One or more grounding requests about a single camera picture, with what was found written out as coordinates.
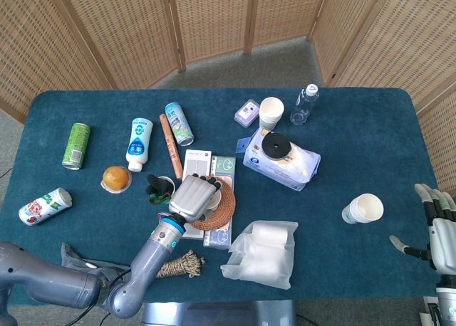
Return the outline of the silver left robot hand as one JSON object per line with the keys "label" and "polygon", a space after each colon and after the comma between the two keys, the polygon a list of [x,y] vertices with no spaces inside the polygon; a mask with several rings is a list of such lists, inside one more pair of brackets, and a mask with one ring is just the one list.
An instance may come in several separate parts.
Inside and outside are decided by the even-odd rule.
{"label": "silver left robot hand", "polygon": [[169,202],[169,212],[179,224],[200,219],[222,183],[214,177],[187,175]]}

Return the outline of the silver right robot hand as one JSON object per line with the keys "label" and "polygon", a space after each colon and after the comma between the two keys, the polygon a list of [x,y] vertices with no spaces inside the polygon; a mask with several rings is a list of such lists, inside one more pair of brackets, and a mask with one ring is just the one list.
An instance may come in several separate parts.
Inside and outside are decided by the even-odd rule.
{"label": "silver right robot hand", "polygon": [[446,191],[426,184],[415,184],[414,190],[423,203],[429,247],[423,250],[408,246],[394,235],[390,235],[389,240],[401,253],[429,262],[439,275],[454,275],[455,200]]}

